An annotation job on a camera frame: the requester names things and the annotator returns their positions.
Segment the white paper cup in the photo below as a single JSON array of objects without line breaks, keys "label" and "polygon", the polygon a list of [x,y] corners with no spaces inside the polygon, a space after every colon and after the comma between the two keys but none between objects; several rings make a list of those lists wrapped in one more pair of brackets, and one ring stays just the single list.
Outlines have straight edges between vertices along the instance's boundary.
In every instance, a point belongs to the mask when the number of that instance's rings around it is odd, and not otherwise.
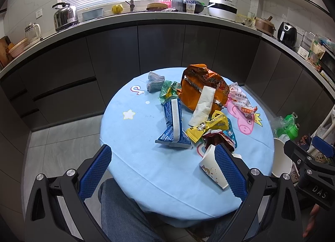
[{"label": "white paper cup", "polygon": [[201,169],[222,189],[228,186],[218,163],[215,160],[215,146],[210,145],[200,161]]}]

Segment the dark red snack wrapper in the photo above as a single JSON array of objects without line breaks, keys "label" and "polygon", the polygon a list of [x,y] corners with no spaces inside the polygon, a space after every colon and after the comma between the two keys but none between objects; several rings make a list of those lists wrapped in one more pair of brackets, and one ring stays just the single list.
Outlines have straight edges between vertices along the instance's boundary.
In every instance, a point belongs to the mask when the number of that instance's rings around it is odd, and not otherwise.
[{"label": "dark red snack wrapper", "polygon": [[202,138],[204,139],[205,149],[208,149],[210,145],[224,144],[230,152],[235,150],[235,143],[220,129],[209,130],[203,134]]}]

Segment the white orange fish snack bag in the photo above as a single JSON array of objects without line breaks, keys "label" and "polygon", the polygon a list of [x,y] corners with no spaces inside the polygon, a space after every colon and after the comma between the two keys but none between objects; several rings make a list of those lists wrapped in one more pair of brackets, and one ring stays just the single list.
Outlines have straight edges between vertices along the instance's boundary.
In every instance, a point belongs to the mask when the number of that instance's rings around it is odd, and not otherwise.
[{"label": "white orange fish snack bag", "polygon": [[257,106],[252,106],[251,102],[247,98],[247,95],[243,92],[237,82],[229,85],[229,99],[233,105],[236,106],[245,117],[251,118],[257,111]]}]

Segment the yellow snack wrapper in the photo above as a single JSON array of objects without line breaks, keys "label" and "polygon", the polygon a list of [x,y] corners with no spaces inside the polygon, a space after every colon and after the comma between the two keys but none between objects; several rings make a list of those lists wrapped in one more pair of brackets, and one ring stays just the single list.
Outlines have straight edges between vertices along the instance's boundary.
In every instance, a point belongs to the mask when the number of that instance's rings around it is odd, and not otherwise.
[{"label": "yellow snack wrapper", "polygon": [[197,126],[188,128],[186,135],[192,142],[196,143],[208,130],[228,130],[229,122],[227,116],[218,110],[215,110],[210,120],[200,123]]}]

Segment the white tissue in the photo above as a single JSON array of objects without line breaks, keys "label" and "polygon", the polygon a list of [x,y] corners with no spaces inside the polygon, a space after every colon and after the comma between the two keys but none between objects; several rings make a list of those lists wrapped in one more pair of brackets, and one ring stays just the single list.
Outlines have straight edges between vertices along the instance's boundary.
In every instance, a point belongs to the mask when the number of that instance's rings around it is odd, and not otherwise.
[{"label": "white tissue", "polygon": [[198,126],[201,123],[207,121],[210,112],[212,110],[212,104],[214,101],[214,94],[216,89],[210,86],[204,86],[196,105],[196,109],[188,122],[190,126]]}]

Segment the blue white snack wrapper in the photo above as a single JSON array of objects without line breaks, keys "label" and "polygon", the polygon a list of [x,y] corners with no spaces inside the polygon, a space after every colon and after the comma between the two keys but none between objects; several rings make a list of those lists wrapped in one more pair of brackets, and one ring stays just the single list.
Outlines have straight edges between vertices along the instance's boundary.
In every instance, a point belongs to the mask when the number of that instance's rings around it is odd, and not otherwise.
[{"label": "blue white snack wrapper", "polygon": [[192,148],[190,138],[182,127],[182,108],[180,99],[171,99],[164,104],[166,130],[155,143],[183,149]]}]

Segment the large orange snack bag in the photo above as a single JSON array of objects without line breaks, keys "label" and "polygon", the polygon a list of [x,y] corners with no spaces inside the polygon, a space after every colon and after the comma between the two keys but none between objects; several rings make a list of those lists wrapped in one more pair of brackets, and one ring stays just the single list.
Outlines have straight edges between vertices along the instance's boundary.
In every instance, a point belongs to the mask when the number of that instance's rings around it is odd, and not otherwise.
[{"label": "large orange snack bag", "polygon": [[181,87],[177,88],[177,94],[181,102],[188,109],[194,111],[204,86],[215,90],[212,110],[221,111],[228,100],[229,86],[222,76],[208,69],[205,64],[189,65],[182,74]]}]

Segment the green snack wrapper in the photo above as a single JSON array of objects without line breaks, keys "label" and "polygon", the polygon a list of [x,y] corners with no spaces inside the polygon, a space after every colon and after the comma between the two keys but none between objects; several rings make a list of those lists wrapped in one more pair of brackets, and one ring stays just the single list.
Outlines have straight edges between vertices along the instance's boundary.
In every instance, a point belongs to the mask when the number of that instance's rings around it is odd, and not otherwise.
[{"label": "green snack wrapper", "polygon": [[171,99],[178,98],[178,90],[181,89],[181,84],[174,81],[165,81],[161,87],[159,100],[162,105]]}]

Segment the grey wrapper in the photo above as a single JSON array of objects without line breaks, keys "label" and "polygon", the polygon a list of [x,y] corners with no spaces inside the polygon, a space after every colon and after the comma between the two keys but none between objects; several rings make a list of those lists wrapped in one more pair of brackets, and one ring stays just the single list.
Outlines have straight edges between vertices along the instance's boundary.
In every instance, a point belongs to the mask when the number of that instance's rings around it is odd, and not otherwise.
[{"label": "grey wrapper", "polygon": [[165,82],[165,77],[161,76],[154,72],[149,72],[148,74],[148,83],[147,83],[147,91],[150,93],[158,92],[161,90],[163,84]]}]

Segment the white plastic storage rack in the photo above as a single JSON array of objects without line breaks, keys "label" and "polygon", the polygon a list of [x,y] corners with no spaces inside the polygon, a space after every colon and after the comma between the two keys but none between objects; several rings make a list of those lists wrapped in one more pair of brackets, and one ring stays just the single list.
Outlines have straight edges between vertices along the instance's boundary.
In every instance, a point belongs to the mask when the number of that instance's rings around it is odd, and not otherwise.
[{"label": "white plastic storage rack", "polygon": [[[334,147],[334,107],[330,110],[324,121],[318,126],[315,132],[311,135],[311,140],[314,137],[320,137],[327,144]],[[321,151],[317,150],[312,143],[307,151],[316,161],[320,163],[330,163],[330,159],[326,157]]]}]

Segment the green plastic bottle front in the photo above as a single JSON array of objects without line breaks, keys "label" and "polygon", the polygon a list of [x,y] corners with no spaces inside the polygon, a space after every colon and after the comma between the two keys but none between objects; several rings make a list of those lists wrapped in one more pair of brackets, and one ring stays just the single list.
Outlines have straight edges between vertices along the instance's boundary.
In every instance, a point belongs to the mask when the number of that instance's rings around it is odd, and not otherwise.
[{"label": "green plastic bottle front", "polygon": [[277,129],[276,136],[280,137],[281,135],[287,135],[290,140],[295,140],[298,137],[300,129],[300,124],[291,124],[285,128],[279,128]]}]

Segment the green plastic bottle rear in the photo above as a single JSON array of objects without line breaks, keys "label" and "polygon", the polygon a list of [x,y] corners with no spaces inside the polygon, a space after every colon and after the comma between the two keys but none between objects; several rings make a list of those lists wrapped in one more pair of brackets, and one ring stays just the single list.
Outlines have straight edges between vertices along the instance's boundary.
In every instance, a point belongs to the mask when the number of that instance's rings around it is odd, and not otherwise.
[{"label": "green plastic bottle rear", "polygon": [[286,117],[278,116],[273,120],[272,127],[275,130],[288,128],[295,124],[297,118],[298,115],[295,112],[287,115]]}]

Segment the person's jeans leg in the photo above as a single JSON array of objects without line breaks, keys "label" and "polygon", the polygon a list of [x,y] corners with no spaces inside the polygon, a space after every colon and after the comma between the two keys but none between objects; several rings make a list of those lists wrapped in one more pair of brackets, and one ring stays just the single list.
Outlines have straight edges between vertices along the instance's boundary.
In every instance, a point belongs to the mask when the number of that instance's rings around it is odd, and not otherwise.
[{"label": "person's jeans leg", "polygon": [[115,179],[105,180],[98,192],[101,225],[111,241],[164,241],[155,230],[157,217],[143,212]]}]

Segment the glass pitcher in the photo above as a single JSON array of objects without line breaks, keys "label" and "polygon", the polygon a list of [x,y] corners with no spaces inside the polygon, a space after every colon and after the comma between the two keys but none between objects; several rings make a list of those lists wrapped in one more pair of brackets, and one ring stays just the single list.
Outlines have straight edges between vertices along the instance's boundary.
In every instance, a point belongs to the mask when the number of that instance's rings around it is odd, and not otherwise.
[{"label": "glass pitcher", "polygon": [[38,23],[30,23],[24,29],[25,37],[33,42],[41,37],[41,28]]}]

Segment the black wok pan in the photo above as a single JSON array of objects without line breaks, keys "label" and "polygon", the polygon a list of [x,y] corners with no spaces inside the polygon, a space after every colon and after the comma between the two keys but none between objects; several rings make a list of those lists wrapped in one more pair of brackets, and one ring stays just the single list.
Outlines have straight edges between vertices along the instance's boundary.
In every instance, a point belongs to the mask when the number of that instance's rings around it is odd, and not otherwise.
[{"label": "black wok pan", "polygon": [[187,13],[200,14],[204,10],[204,5],[197,0],[184,0],[183,11]]}]

